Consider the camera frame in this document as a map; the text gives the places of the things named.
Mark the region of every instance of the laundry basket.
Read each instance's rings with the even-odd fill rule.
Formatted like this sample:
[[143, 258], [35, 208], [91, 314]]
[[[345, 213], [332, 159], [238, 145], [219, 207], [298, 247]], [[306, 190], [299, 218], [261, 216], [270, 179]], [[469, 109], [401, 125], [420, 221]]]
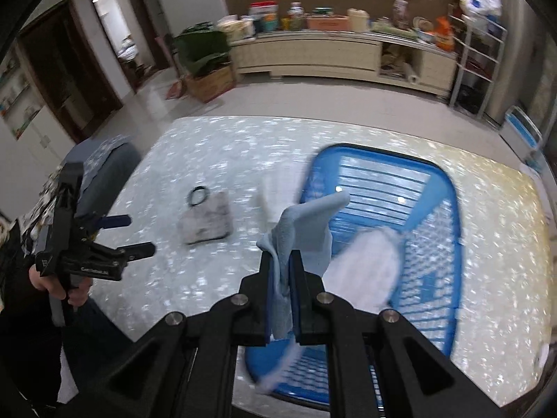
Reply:
[[[314, 158], [300, 202], [346, 190], [350, 203], [335, 215], [332, 255], [345, 248], [359, 228], [389, 226], [404, 241], [404, 266], [390, 306], [401, 312], [443, 354], [449, 356], [460, 302], [462, 247], [455, 187], [447, 174], [425, 160], [355, 145], [333, 145]], [[255, 381], [276, 368], [288, 340], [246, 348], [246, 366]], [[373, 366], [370, 375], [381, 406]], [[283, 399], [326, 408], [327, 357], [305, 348], [274, 391]]]

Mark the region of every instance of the metal bolt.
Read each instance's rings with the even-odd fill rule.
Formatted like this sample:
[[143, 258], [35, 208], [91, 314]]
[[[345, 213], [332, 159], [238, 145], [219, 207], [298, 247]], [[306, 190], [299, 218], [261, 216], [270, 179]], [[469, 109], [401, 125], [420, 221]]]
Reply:
[[235, 294], [230, 298], [230, 301], [232, 301], [232, 303], [235, 304], [236, 306], [241, 307], [242, 305], [248, 303], [249, 299], [247, 295]]
[[184, 320], [184, 315], [177, 311], [169, 312], [164, 318], [164, 321], [168, 325], [179, 325], [182, 320]]
[[319, 303], [323, 303], [324, 305], [328, 305], [335, 299], [335, 296], [330, 292], [320, 292], [317, 295], [317, 301]]
[[395, 311], [394, 309], [386, 309], [381, 314], [383, 315], [383, 319], [385, 319], [389, 324], [398, 321], [400, 318], [400, 314], [398, 314], [398, 311]]

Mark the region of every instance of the paper roll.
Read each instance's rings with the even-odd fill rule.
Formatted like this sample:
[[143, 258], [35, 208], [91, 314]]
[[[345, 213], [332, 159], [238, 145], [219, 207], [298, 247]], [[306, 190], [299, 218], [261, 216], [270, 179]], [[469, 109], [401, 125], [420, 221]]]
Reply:
[[404, 63], [402, 65], [402, 71], [405, 73], [406, 80], [408, 80], [410, 84], [419, 84], [419, 77], [416, 75], [416, 72], [414, 72], [414, 69], [412, 69], [410, 64]]

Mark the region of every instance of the white table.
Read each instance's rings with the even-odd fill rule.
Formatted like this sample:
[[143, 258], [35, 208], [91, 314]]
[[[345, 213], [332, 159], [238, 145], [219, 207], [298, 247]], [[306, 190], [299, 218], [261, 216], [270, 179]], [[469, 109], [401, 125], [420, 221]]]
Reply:
[[[551, 270], [531, 180], [461, 149], [387, 130], [291, 118], [179, 119], [148, 152], [111, 211], [129, 213], [132, 225], [98, 238], [113, 247], [153, 241], [157, 254], [132, 263], [121, 282], [97, 281], [92, 296], [134, 340], [169, 311], [207, 311], [258, 269], [262, 172], [277, 162], [308, 160], [337, 142], [421, 157], [448, 173], [458, 192], [464, 246], [451, 359], [499, 405], [532, 388], [541, 371], [536, 356], [550, 338]], [[177, 223], [187, 193], [199, 184], [228, 191], [235, 231], [191, 247], [182, 243]], [[236, 405], [269, 416], [326, 414], [256, 395], [241, 365]]]

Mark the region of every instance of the tiled floor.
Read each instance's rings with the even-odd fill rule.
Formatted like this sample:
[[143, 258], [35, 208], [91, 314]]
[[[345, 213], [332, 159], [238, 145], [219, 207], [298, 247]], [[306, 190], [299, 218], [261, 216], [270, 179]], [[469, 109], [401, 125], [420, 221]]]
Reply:
[[409, 133], [489, 157], [512, 168], [519, 159], [498, 133], [422, 93], [353, 80], [247, 76], [235, 89], [204, 105], [191, 97], [166, 100], [172, 69], [155, 75], [96, 136], [124, 133], [146, 153], [178, 118], [285, 116], [347, 122]]

